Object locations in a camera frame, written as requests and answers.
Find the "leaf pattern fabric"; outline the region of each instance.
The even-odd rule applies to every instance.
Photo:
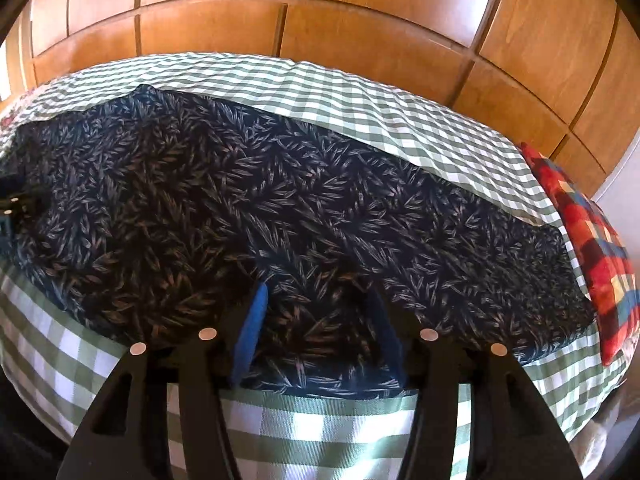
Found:
[[[521,362],[594,318],[552,226],[531,226],[394,155],[222,99],[139,86],[21,126],[2,161],[48,209],[5,247],[89,328],[160,348],[215,326],[256,280],[270,304],[243,386],[402,389],[364,316],[382,283],[423,327]]]

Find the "wall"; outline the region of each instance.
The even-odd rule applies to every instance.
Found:
[[[15,98],[36,86],[31,51],[30,10],[31,3],[28,2],[4,40],[5,58],[0,62],[6,64],[0,70],[6,70],[10,96],[0,101],[0,111]]]
[[[640,130],[615,171],[594,195],[640,270]]]
[[[452,107],[592,195],[640,125],[640,40],[614,0],[33,0],[38,84],[151,53],[310,60]]]
[[[6,42],[0,45],[0,101],[8,99],[11,95],[9,85],[9,70],[6,64]]]

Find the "green gingham sheet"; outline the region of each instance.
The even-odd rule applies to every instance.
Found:
[[[230,99],[320,124],[428,168],[533,224],[564,227],[520,153],[503,136],[433,102],[310,63],[230,54],[177,54],[112,62],[60,78],[25,105],[17,124],[83,110],[147,83]],[[570,242],[567,250],[575,259]],[[584,287],[579,266],[578,283]],[[0,362],[25,403],[69,441],[126,349],[51,304],[0,262]],[[604,368],[595,323],[570,345],[526,366],[567,439],[595,414],[628,366],[622,352]],[[168,389],[169,451],[186,478],[178,387]],[[466,475],[470,393],[459,392],[452,478]],[[394,479],[415,396],[381,400],[303,399],[225,392],[223,409],[244,480]]]

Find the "black mount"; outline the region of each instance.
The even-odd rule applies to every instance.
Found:
[[[166,397],[153,400],[153,392],[166,392],[169,382],[180,386],[190,480],[239,480],[218,390],[241,378],[238,359],[244,360],[241,370],[248,370],[266,308],[266,288],[260,287],[251,302],[221,320],[214,339],[195,336],[168,351],[127,352],[82,420],[58,480],[170,478],[161,422],[166,425]],[[437,334],[426,340],[415,315],[392,306],[376,285],[367,297],[367,313],[392,373],[406,388],[419,390],[399,480],[449,480],[463,383],[472,390],[468,480],[582,479],[558,423],[513,356],[466,349]],[[124,395],[118,393],[123,384]],[[118,398],[120,410],[114,412],[110,405]],[[118,418],[120,425],[113,423]]]

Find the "pillow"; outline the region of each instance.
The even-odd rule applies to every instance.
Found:
[[[520,150],[560,213],[574,245],[596,310],[600,355],[607,366],[636,331],[640,320],[640,292],[631,260],[602,210],[577,189],[564,171],[525,142]]]

